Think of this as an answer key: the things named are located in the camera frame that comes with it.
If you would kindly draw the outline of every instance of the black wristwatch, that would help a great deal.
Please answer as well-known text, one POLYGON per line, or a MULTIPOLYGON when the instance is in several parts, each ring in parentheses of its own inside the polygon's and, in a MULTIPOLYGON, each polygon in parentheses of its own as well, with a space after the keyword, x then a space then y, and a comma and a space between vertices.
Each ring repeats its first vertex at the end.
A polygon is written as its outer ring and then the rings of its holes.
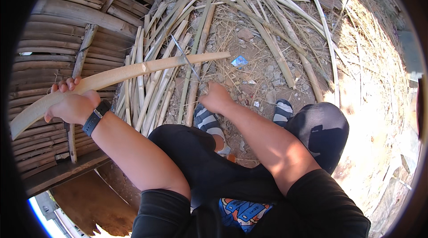
POLYGON ((94 112, 83 125, 83 131, 88 136, 91 136, 92 131, 95 129, 101 118, 103 118, 104 114, 106 114, 106 112, 110 110, 110 107, 110 102, 103 100, 101 101, 100 105, 98 105, 98 107, 94 109, 94 112))

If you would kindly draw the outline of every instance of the hand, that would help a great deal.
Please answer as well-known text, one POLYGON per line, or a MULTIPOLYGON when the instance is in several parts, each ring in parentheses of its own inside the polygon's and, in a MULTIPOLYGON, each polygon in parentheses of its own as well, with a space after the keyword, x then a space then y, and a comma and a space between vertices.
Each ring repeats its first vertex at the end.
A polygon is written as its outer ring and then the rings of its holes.
MULTIPOLYGON (((58 85, 52 85, 51 93, 57 90, 62 93, 68 90, 73 91, 81 79, 81 77, 76 77, 75 79, 70 77, 67 80, 62 80, 58 85)), ((70 94, 61 102, 48 108, 45 112, 45 121, 49 122, 53 117, 60 117, 69 124, 83 125, 100 102, 100 96, 94 90, 86 91, 82 96, 70 94)))
POLYGON ((208 82, 208 88, 208 95, 200 96, 199 102, 210 112, 223 114, 225 109, 238 105, 230 97, 224 86, 210 81, 208 82))

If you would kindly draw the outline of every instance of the dirt ground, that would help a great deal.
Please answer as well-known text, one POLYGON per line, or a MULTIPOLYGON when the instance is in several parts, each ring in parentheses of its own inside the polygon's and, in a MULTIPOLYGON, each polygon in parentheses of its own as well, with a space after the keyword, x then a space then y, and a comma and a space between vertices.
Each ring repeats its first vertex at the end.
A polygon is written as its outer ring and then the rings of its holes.
MULTIPOLYGON (((205 1, 199 0, 196 5, 203 5, 205 1)), ((320 21, 313 2, 299 2, 298 5, 320 21)), ((342 17, 332 38, 348 59, 346 64, 338 60, 338 73, 340 108, 350 124, 350 134, 332 177, 372 220, 370 236, 379 237, 393 221, 386 220, 388 215, 399 210, 400 200, 404 200, 408 192, 398 179, 410 184, 413 178, 405 168, 405 160, 402 160, 399 140, 406 125, 414 124, 415 120, 409 108, 409 87, 401 62, 403 55, 396 27, 374 0, 350 0, 348 7, 349 11, 345 13, 350 15, 342 17)), ((200 8, 193 12, 191 25, 202 11, 200 8)), ((328 25, 333 26, 340 10, 324 12, 328 25)), ((270 22, 279 28, 275 18, 267 13, 270 22)), ((321 68, 332 77, 324 39, 296 14, 291 13, 291 16, 296 22, 292 27, 305 51, 317 59, 321 68)), ((189 32, 195 33, 195 29, 191 28, 189 32)), ((272 53, 257 36, 257 30, 248 17, 240 11, 218 5, 206 52, 230 51, 232 57, 204 63, 201 77, 204 81, 221 83, 236 102, 268 119, 272 119, 274 103, 279 98, 288 100, 296 113, 303 106, 315 103, 315 97, 295 50, 281 39, 279 47, 296 81, 296 89, 287 86, 272 53), (239 39, 238 33, 243 29, 249 29, 254 37, 249 41, 239 39), (243 56, 248 64, 242 68, 233 66, 231 61, 237 56, 243 56)), ((178 123, 181 83, 185 73, 186 68, 181 67, 167 111, 167 124, 178 123)), ((315 73, 325 101, 333 102, 332 90, 315 73)), ((260 164, 238 129, 222 115, 219 118, 236 163, 249 168, 260 164)), ((139 206, 139 191, 114 163, 103 166, 99 172, 132 207, 139 206)))

